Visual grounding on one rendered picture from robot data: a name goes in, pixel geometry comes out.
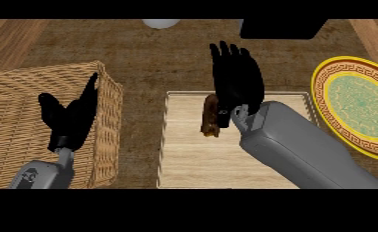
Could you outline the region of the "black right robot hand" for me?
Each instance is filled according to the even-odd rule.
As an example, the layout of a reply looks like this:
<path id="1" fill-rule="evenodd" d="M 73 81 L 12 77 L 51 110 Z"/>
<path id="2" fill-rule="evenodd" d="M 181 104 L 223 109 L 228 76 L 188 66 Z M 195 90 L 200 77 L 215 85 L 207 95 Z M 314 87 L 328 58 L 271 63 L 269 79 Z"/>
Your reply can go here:
<path id="1" fill-rule="evenodd" d="M 213 58 L 215 90 L 218 103 L 218 125 L 229 127 L 231 114 L 238 106 L 249 106 L 254 115 L 265 100 L 265 82 L 260 67 L 250 51 L 235 44 L 210 44 Z"/>

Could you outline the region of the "black appliance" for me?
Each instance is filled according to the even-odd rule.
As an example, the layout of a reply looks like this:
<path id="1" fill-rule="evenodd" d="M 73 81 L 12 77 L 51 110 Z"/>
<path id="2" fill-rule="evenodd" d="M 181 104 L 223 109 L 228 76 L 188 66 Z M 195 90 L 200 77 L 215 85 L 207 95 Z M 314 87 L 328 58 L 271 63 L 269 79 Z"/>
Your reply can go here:
<path id="1" fill-rule="evenodd" d="M 246 19 L 240 36 L 243 39 L 309 40 L 317 36 L 325 22 L 325 19 Z"/>

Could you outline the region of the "yellow rimmed green plate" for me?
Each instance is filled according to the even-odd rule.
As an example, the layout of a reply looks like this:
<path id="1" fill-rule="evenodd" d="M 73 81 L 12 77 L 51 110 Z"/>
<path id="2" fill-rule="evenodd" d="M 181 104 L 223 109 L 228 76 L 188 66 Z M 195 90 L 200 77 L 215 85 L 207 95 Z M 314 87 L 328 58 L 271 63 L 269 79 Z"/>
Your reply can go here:
<path id="1" fill-rule="evenodd" d="M 378 159 L 378 64 L 355 56 L 327 59 L 315 69 L 311 92 L 331 131 Z"/>

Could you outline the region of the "brown sweet potato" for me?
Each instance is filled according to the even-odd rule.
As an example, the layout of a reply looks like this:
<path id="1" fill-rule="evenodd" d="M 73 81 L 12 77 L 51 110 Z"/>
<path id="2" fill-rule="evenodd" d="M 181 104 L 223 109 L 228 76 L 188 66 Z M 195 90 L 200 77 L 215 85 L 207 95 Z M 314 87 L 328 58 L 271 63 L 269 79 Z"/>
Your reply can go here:
<path id="1" fill-rule="evenodd" d="M 203 109 L 201 132 L 206 137 L 218 137 L 221 134 L 221 128 L 218 125 L 218 103 L 218 96 L 215 94 L 210 94 L 206 98 Z"/>

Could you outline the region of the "pale wooden tray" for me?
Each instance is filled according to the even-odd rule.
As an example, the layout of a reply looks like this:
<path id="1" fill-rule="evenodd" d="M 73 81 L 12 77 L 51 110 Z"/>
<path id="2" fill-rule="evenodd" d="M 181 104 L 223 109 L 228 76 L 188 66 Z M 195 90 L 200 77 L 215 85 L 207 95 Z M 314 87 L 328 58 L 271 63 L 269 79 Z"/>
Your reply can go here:
<path id="1" fill-rule="evenodd" d="M 201 133 L 212 91 L 169 91 L 157 186 L 161 189 L 296 189 L 291 181 L 240 147 L 234 124 L 219 137 Z"/>

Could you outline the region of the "wicker basket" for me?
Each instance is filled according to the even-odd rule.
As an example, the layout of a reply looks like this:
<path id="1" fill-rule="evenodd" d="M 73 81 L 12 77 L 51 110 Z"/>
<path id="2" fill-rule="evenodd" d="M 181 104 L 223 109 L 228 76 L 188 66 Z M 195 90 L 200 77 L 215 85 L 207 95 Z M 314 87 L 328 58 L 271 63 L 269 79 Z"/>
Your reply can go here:
<path id="1" fill-rule="evenodd" d="M 0 72 L 0 189 L 114 183 L 122 105 L 99 61 Z"/>

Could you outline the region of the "white round object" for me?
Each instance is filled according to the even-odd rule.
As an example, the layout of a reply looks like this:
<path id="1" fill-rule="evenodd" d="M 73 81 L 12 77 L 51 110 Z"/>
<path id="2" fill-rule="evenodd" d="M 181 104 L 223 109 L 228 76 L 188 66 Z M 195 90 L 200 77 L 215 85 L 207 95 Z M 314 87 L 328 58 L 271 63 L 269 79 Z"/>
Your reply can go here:
<path id="1" fill-rule="evenodd" d="M 181 20 L 179 19 L 144 19 L 142 22 L 153 29 L 167 29 L 173 27 Z"/>

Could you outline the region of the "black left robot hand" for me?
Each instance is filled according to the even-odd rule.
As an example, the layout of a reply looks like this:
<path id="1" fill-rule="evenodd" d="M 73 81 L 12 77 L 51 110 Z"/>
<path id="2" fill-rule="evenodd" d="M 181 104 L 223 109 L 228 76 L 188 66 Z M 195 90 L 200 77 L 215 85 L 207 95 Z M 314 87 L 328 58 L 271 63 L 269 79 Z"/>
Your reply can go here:
<path id="1" fill-rule="evenodd" d="M 97 80 L 98 73 L 94 73 L 80 98 L 68 106 L 60 103 L 51 93 L 39 95 L 42 120 L 52 130 L 48 146 L 52 152 L 63 148 L 77 151 L 86 142 L 98 109 Z"/>

